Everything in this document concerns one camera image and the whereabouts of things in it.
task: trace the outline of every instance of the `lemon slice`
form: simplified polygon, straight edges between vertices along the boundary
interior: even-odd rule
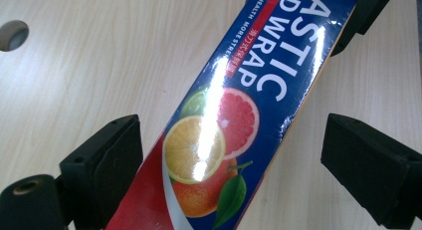
[[[202,182],[214,174],[226,152],[217,121],[189,116],[178,121],[164,140],[168,174],[185,184]]]

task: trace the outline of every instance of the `wooden table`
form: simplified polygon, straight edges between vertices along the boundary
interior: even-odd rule
[[[30,29],[22,47],[0,52],[0,188],[57,176],[65,156],[124,115],[139,114],[148,154],[243,4],[0,0],[0,25]],[[392,0],[328,61],[239,229],[379,229],[320,164],[329,113],[422,150],[415,0]]]

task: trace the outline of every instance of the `green leaf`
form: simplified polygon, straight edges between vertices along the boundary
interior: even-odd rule
[[[217,204],[217,216],[213,229],[229,220],[242,206],[246,197],[246,182],[242,174],[236,175],[224,184]]]

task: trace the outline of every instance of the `fruit illustration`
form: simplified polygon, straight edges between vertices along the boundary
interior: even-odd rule
[[[216,118],[226,138],[224,159],[237,157],[251,146],[260,122],[258,108],[247,94],[225,88],[222,97],[209,97],[208,89],[201,88],[185,102],[181,116],[204,115],[206,104],[216,102],[219,102]]]
[[[201,116],[189,116],[170,129],[163,150],[170,177],[192,184],[205,181],[217,171],[226,152],[226,144],[216,122],[205,122]]]
[[[210,178],[200,183],[184,184],[174,181],[174,193],[183,213],[194,218],[214,212],[224,184],[238,173],[236,168],[229,169],[229,166],[236,164],[236,158],[224,160]]]

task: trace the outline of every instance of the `wood grain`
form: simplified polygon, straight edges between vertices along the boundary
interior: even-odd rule
[[[244,0],[0,0],[0,25],[28,40],[0,52],[0,189],[57,176],[107,122],[139,114],[144,154]],[[359,118],[422,150],[415,0],[391,0],[331,58],[239,229],[383,229],[320,164],[328,113]],[[417,220],[413,229],[422,229]]]

